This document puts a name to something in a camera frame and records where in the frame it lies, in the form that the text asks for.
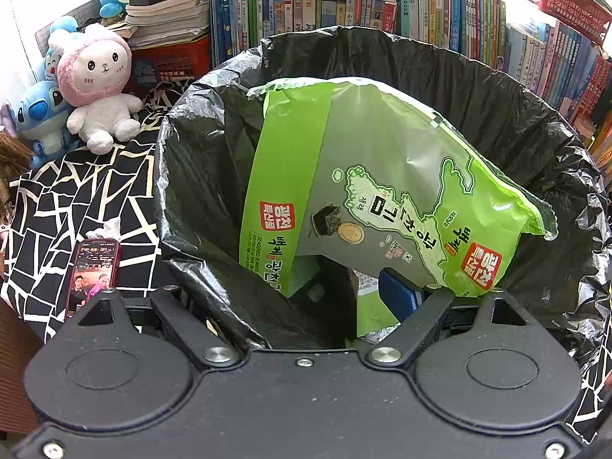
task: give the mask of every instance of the phone screen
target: phone screen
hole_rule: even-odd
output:
[[[114,287],[119,242],[85,240],[81,242],[76,257],[68,295],[67,317],[72,317],[100,290]]]

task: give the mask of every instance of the seaweed snack package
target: seaweed snack package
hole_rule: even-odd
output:
[[[263,94],[240,264],[285,296],[308,279],[308,257],[354,270],[357,336],[398,322],[378,293],[383,268],[475,297],[504,275],[521,233],[557,236],[550,205],[401,91],[297,78],[249,91]]]

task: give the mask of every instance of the red basket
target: red basket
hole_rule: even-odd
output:
[[[595,0],[531,0],[539,9],[573,27],[599,46],[610,28],[612,15]]]
[[[199,79],[210,71],[210,36],[132,52],[131,85],[151,87],[160,81]]]

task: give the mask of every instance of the pink bunny plush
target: pink bunny plush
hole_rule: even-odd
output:
[[[62,56],[57,65],[59,90],[77,107],[66,127],[78,133],[92,153],[108,153],[113,136],[125,142],[140,132],[140,122],[130,113],[143,103],[121,93],[130,78],[132,53],[119,35],[101,24],[87,26],[76,39],[58,29],[49,38],[49,48]]]

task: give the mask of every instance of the trash can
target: trash can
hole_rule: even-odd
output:
[[[243,349],[345,347],[354,328],[349,292],[318,305],[292,302],[240,266],[238,248],[264,120],[261,101],[248,100],[247,91],[278,78],[346,76],[389,84],[431,106],[552,205],[559,236],[521,235],[500,286],[586,361],[610,315],[608,197],[588,152],[556,111],[506,74],[371,29],[264,38],[195,81],[164,119],[155,153],[158,232],[164,261],[192,300]]]

